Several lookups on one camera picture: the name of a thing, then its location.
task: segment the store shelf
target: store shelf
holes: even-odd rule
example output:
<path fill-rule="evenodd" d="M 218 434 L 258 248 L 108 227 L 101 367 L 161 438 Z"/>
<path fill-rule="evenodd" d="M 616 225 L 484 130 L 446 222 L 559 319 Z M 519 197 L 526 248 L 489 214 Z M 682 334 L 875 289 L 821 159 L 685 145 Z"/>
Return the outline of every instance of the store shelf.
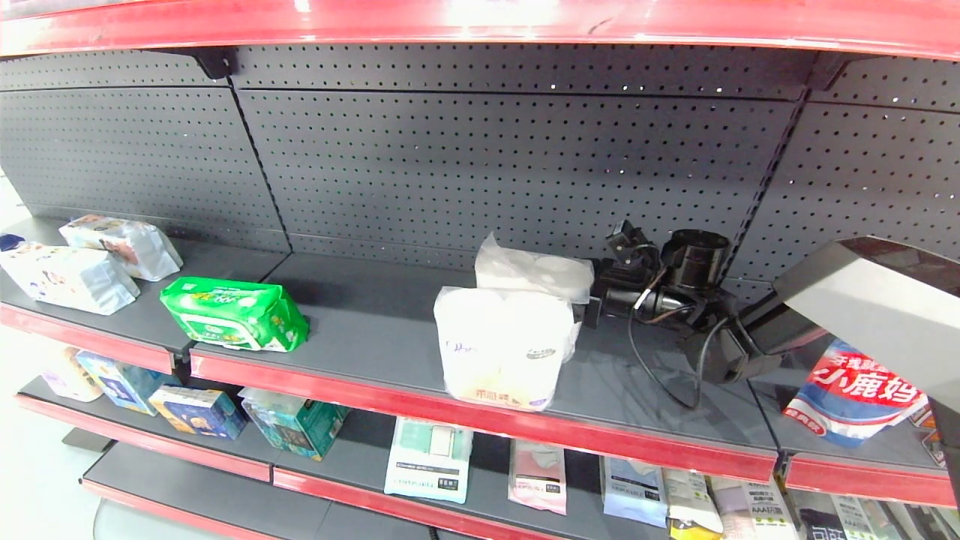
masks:
<path fill-rule="evenodd" d="M 755 45 L 960 59 L 957 26 L 960 6 L 949 0 L 157 0 L 5 20 L 0 23 L 0 53 L 327 41 L 534 41 Z"/>
<path fill-rule="evenodd" d="M 664 530 L 603 514 L 599 460 L 566 452 L 567 515 L 507 500 L 510 439 L 477 433 L 473 438 L 464 504 L 384 495 L 395 418 L 353 410 L 322 462 L 282 454 L 274 484 L 379 513 L 497 539 L 608 540 L 662 538 Z"/>
<path fill-rule="evenodd" d="M 287 354 L 198 344 L 193 375 L 678 469 L 770 478 L 776 445 L 750 388 L 707 385 L 700 409 L 681 409 L 637 366 L 619 319 L 581 331 L 543 413 L 452 399 L 433 303 L 443 285 L 472 280 L 459 271 L 291 255 L 267 281 L 286 286 L 310 319 L 306 343 Z M 643 328 L 636 336 L 648 361 L 685 362 L 671 332 Z"/>
<path fill-rule="evenodd" d="M 794 379 L 805 378 L 800 371 Z M 946 469 L 920 444 L 925 434 L 908 422 L 884 430 L 856 449 L 839 447 L 784 416 L 781 402 L 797 385 L 752 382 L 770 428 L 789 455 L 787 487 L 913 504 L 956 507 Z"/>
<path fill-rule="evenodd" d="M 10 227 L 14 233 L 48 245 L 63 245 L 63 222 L 32 218 Z M 285 255 L 172 239 L 183 268 L 159 282 L 136 280 L 140 296 L 110 316 L 36 302 L 0 271 L 0 324 L 52 337 L 75 347 L 130 364 L 171 373 L 173 355 L 190 339 L 160 303 L 159 292 L 179 276 L 206 276 L 258 282 Z"/>
<path fill-rule="evenodd" d="M 162 416 L 118 407 L 107 396 L 90 403 L 62 398 L 40 378 L 27 384 L 15 399 L 23 408 L 104 437 L 262 481 L 270 481 L 271 465 L 280 452 L 252 424 L 235 441 L 183 433 Z"/>

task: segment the shelf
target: shelf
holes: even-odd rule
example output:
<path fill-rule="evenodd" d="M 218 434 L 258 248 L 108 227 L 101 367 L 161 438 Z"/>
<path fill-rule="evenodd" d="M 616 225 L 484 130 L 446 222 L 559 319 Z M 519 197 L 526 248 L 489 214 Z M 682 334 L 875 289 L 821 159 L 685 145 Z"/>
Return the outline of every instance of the shelf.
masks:
<path fill-rule="evenodd" d="M 471 273 L 294 254 L 267 281 L 310 319 L 307 341 L 287 354 L 197 344 L 194 376 L 711 475 L 767 481 L 777 460 L 746 383 L 708 384 L 699 410 L 681 409 L 636 364 L 623 320 L 583 329 L 553 404 L 526 413 L 444 391 L 433 303 L 445 284 L 472 286 Z M 685 363 L 671 332 L 636 336 L 648 361 Z"/>
<path fill-rule="evenodd" d="M 5 233 L 48 245 L 64 245 L 62 221 L 33 218 Z M 0 271 L 0 324 L 39 333 L 81 349 L 171 373 L 173 356 L 182 355 L 190 338 L 160 303 L 159 292 L 180 276 L 205 276 L 258 282 L 285 255 L 172 238 L 183 268 L 159 282 L 136 280 L 140 296 L 110 316 L 36 302 Z"/>
<path fill-rule="evenodd" d="M 15 397 L 17 404 L 83 430 L 146 450 L 171 455 L 236 475 L 270 481 L 279 450 L 253 424 L 235 441 L 174 430 L 162 416 L 118 407 L 107 396 L 90 403 L 62 398 L 37 378 Z"/>
<path fill-rule="evenodd" d="M 0 54 L 330 41 L 524 41 L 747 45 L 958 60 L 958 26 L 960 6 L 949 0 L 157 0 L 4 20 Z"/>
<path fill-rule="evenodd" d="M 511 503 L 510 439 L 483 433 L 473 438 L 466 503 L 384 495 L 394 422 L 392 416 L 353 410 L 322 462 L 282 454 L 274 485 L 483 538 L 644 540 L 665 534 L 603 514 L 599 459 L 592 454 L 566 452 L 566 516 Z"/>
<path fill-rule="evenodd" d="M 115 445 L 84 474 L 96 495 L 229 538 L 422 540 L 426 527 Z M 453 535 L 442 535 L 454 540 Z"/>

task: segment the perforated metal panel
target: perforated metal panel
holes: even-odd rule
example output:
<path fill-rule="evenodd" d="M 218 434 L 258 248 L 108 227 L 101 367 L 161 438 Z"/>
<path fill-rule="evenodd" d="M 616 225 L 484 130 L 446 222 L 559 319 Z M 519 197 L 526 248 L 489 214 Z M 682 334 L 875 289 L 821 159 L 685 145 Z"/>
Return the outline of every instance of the perforated metal panel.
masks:
<path fill-rule="evenodd" d="M 793 107 L 569 95 L 240 96 L 289 233 L 471 253 L 440 252 L 442 266 L 472 264 L 492 230 L 515 247 L 579 257 L 605 255 L 603 238 L 624 217 L 658 241 L 691 227 L 733 237 Z M 336 255 L 370 250 L 358 244 Z"/>
<path fill-rule="evenodd" d="M 241 47 L 240 87 L 800 97 L 814 53 L 684 45 Z"/>
<path fill-rule="evenodd" d="M 0 61 L 0 90 L 90 86 L 226 86 L 190 57 L 148 51 L 42 55 Z"/>
<path fill-rule="evenodd" d="M 837 237 L 960 258 L 960 115 L 810 104 L 731 276 L 772 280 Z"/>

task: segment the tissue pack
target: tissue pack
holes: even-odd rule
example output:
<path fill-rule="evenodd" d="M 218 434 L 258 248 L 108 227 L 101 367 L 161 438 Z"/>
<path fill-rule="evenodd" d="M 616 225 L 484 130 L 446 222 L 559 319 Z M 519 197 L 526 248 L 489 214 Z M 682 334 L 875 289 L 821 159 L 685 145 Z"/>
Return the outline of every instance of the tissue pack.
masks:
<path fill-rule="evenodd" d="M 191 339 L 250 351 L 289 352 L 308 326 L 282 285 L 178 278 L 160 301 Z"/>
<path fill-rule="evenodd" d="M 236 439 L 247 421 L 220 390 L 162 385 L 150 396 L 160 416 L 177 431 Z"/>
<path fill-rule="evenodd" d="M 566 515 L 564 449 L 520 439 L 510 442 L 507 499 Z"/>
<path fill-rule="evenodd" d="M 90 351 L 79 351 L 75 358 L 114 405 L 151 416 L 156 415 L 156 409 L 150 404 L 150 396 L 162 384 L 180 384 L 172 375 L 118 362 Z"/>
<path fill-rule="evenodd" d="M 473 431 L 397 417 L 383 492 L 463 504 Z"/>
<path fill-rule="evenodd" d="M 30 298 L 100 315 L 133 302 L 140 289 L 104 251 L 23 242 L 0 253 L 0 266 Z"/>
<path fill-rule="evenodd" d="M 243 408 L 271 446 L 323 460 L 350 409 L 259 388 L 240 391 Z"/>
<path fill-rule="evenodd" d="M 60 235 L 69 246 L 117 255 L 131 277 L 148 282 L 158 282 L 183 266 L 167 235 L 142 221 L 89 214 L 60 227 Z"/>
<path fill-rule="evenodd" d="M 447 392 L 544 410 L 575 330 L 570 302 L 542 292 L 444 287 L 433 307 Z"/>
<path fill-rule="evenodd" d="M 918 388 L 835 339 L 783 414 L 848 448 L 926 404 Z"/>
<path fill-rule="evenodd" d="M 603 513 L 666 527 L 667 503 L 660 467 L 608 455 L 600 460 Z"/>

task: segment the product box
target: product box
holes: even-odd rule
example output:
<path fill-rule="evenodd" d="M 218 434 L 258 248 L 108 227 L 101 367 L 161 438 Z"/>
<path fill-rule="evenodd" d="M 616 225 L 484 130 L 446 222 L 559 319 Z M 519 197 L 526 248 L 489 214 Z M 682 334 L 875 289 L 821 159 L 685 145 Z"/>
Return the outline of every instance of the product box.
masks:
<path fill-rule="evenodd" d="M 831 443 L 854 448 L 925 404 L 918 388 L 835 339 L 783 414 Z"/>
<path fill-rule="evenodd" d="M 397 417 L 383 492 L 463 504 L 473 431 Z"/>
<path fill-rule="evenodd" d="M 231 349 L 289 352 L 309 330 L 297 304 L 273 283 L 179 278 L 160 301 L 190 338 Z"/>
<path fill-rule="evenodd" d="M 350 409 L 259 388 L 240 391 L 242 406 L 274 448 L 321 461 Z"/>
<path fill-rule="evenodd" d="M 564 449 L 513 439 L 507 499 L 537 510 L 566 515 Z"/>
<path fill-rule="evenodd" d="M 158 282 L 183 266 L 167 235 L 142 221 L 89 214 L 60 227 L 60 235 L 69 246 L 115 254 L 127 274 L 148 282 Z"/>
<path fill-rule="evenodd" d="M 230 397 L 220 390 L 160 386 L 150 403 L 177 431 L 236 439 L 247 424 Z"/>
<path fill-rule="evenodd" d="M 666 527 L 667 503 L 660 467 L 608 455 L 600 459 L 603 513 Z"/>
<path fill-rule="evenodd" d="M 150 396 L 162 384 L 180 384 L 172 375 L 118 362 L 90 351 L 79 351 L 75 358 L 117 406 L 156 415 Z"/>

